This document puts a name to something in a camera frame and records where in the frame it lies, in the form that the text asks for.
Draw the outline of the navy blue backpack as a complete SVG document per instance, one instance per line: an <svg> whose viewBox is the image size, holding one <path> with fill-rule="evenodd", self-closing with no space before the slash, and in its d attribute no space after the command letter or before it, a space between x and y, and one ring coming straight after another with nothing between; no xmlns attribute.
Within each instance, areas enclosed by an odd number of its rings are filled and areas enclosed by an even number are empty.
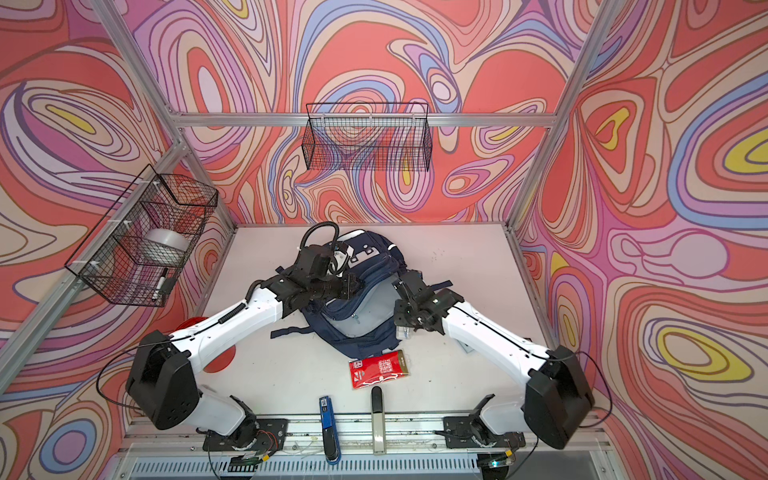
<svg viewBox="0 0 768 480"><path fill-rule="evenodd" d="M385 236L369 230L343 235L339 226L326 221L310 227L300 246L307 246L314 231L330 227L334 237L325 246L340 253L339 267L346 267L363 280L363 290L350 300L313 302L301 309L305 327L288 327L270 333L272 339L292 334L316 334L352 360L362 360L394 351L400 340L393 322L395 301L400 298L392 283L410 270L399 248Z"/></svg>

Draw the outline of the clear pen pack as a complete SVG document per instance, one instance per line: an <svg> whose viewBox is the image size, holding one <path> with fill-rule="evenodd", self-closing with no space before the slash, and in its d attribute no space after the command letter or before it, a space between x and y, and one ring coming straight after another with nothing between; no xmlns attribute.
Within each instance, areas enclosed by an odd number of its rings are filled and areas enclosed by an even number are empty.
<svg viewBox="0 0 768 480"><path fill-rule="evenodd" d="M413 328L413 327L398 326L397 327L397 338L399 340L408 340L412 336L414 331L415 331L415 328Z"/></svg>

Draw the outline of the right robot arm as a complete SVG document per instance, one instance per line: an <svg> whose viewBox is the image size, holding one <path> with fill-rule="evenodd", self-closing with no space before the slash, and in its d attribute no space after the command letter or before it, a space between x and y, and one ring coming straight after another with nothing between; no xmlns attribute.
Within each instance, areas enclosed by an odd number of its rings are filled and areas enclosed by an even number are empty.
<svg viewBox="0 0 768 480"><path fill-rule="evenodd" d="M508 374L522 388L512 417L546 445L563 450L595 405L578 354L565 346L552 350L494 322L450 289L428 285L418 270L393 281L398 328L437 332L457 340Z"/></svg>

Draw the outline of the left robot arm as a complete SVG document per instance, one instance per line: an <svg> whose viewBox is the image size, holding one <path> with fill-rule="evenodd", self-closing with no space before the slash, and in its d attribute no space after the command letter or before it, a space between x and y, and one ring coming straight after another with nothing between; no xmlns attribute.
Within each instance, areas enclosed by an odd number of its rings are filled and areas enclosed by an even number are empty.
<svg viewBox="0 0 768 480"><path fill-rule="evenodd" d="M133 358L128 395L159 430L193 426L245 449L258 435L257 416L242 400L199 384L198 374L239 341L314 301L351 298L360 288L349 271L352 256L345 243L303 246L290 267L254 281L231 307L186 329L149 333Z"/></svg>

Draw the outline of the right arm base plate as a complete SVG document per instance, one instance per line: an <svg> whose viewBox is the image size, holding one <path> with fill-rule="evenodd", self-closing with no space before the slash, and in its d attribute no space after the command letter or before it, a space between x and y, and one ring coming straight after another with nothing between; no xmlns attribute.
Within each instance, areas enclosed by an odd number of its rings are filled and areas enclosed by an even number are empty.
<svg viewBox="0 0 768 480"><path fill-rule="evenodd" d="M478 416L446 416L443 427L435 433L445 439L449 449L502 448L516 451L527 445L521 432L493 433Z"/></svg>

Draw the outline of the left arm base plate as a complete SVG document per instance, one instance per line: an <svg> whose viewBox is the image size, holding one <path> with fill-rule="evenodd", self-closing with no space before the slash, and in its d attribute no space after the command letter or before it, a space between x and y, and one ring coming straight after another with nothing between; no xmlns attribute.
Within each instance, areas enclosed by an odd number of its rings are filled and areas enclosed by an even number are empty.
<svg viewBox="0 0 768 480"><path fill-rule="evenodd" d="M244 426L222 436L207 432L203 442L206 452L255 452L274 454L283 449L289 421L286 418L247 419Z"/></svg>

